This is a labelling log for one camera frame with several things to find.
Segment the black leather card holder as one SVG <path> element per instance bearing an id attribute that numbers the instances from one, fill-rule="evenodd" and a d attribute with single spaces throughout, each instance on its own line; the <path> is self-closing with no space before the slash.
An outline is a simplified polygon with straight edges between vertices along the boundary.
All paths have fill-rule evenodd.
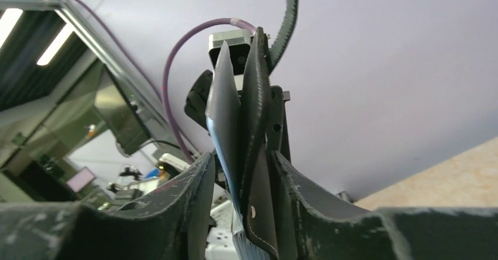
<path id="1" fill-rule="evenodd" d="M 294 33 L 299 0 L 286 0 L 286 10 L 274 43 L 269 46 L 261 27 L 255 29 L 245 64 L 238 124 L 239 188 L 234 202 L 243 230 L 234 234 L 243 259 L 277 259 L 265 132 L 270 122 L 269 75 L 281 60 Z"/>

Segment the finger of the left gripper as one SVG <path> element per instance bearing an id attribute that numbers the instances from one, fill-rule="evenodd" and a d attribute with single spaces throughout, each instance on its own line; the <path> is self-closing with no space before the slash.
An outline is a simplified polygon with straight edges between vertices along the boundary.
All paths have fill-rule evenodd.
<path id="1" fill-rule="evenodd" d="M 290 101 L 290 92 L 280 86 L 271 86 L 270 117 L 266 128 L 267 149 L 279 151 L 291 161 L 290 144 L 285 104 Z"/>
<path id="2" fill-rule="evenodd" d="M 206 107 L 212 81 L 213 72 L 205 70 L 192 85 L 184 106 L 185 114 L 205 130 Z"/>

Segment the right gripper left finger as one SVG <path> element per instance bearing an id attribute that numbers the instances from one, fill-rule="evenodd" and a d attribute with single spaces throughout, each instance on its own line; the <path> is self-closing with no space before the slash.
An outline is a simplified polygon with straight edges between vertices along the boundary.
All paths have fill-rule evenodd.
<path id="1" fill-rule="evenodd" d="M 203 259 L 215 162 L 185 172 L 118 210 L 83 202 L 1 205 L 2 259 Z"/>

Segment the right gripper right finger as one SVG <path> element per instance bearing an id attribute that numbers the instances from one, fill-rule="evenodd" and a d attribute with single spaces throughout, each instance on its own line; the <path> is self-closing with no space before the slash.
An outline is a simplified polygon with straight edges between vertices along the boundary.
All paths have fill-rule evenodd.
<path id="1" fill-rule="evenodd" d="M 496 259 L 497 208 L 348 203 L 272 155 L 281 259 Z"/>

